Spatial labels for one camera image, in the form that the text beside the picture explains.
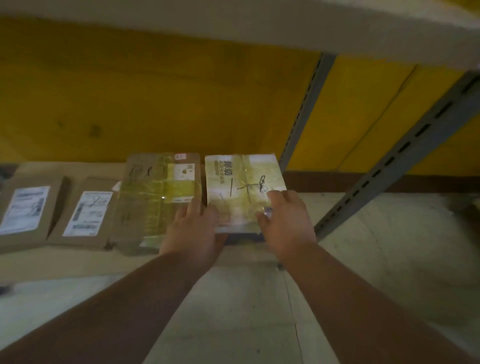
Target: brown baseboard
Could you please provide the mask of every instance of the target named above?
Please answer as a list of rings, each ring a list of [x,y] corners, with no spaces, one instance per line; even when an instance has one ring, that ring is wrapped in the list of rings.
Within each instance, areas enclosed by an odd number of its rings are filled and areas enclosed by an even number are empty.
[[[362,173],[288,170],[283,174],[288,189],[297,192],[346,192]],[[480,176],[418,176],[408,174],[386,192],[397,193],[475,193],[480,192]]]

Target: person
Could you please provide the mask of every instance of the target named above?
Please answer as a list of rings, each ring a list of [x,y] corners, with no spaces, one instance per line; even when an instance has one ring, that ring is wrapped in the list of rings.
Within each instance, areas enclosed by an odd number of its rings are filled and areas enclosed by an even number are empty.
[[[257,214],[266,244],[293,277],[339,361],[474,363],[441,334],[388,300],[321,248],[294,191],[269,191]],[[168,228],[159,256],[0,352],[0,363],[140,364],[225,235],[218,211],[193,199]]]

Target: box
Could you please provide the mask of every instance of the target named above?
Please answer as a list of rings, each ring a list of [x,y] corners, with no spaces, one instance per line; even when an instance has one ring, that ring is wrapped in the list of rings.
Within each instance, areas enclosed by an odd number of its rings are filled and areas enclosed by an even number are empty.
[[[271,213],[270,190],[286,190],[274,154],[206,156],[207,201],[217,206],[217,232],[260,234],[255,213]]]
[[[48,244],[108,249],[118,180],[88,177],[69,196]]]
[[[0,194],[0,252],[42,246],[60,217],[69,187],[65,176],[13,177]]]
[[[198,154],[133,154],[121,181],[110,240],[126,255],[156,254],[177,210],[201,195]]]

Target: upper shelf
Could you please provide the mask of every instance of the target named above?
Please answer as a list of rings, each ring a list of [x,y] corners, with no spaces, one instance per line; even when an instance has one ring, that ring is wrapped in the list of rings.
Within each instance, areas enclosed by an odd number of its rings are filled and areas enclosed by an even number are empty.
[[[3,0],[0,13],[459,69],[480,66],[480,18],[436,0]]]

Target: wall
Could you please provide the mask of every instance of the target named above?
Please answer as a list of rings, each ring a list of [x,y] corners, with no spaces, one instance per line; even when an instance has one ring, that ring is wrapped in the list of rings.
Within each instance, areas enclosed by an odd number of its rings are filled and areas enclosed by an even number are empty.
[[[319,53],[0,19],[0,161],[279,156]],[[365,172],[461,76],[338,56],[288,166]],[[412,169],[479,175],[480,118]]]

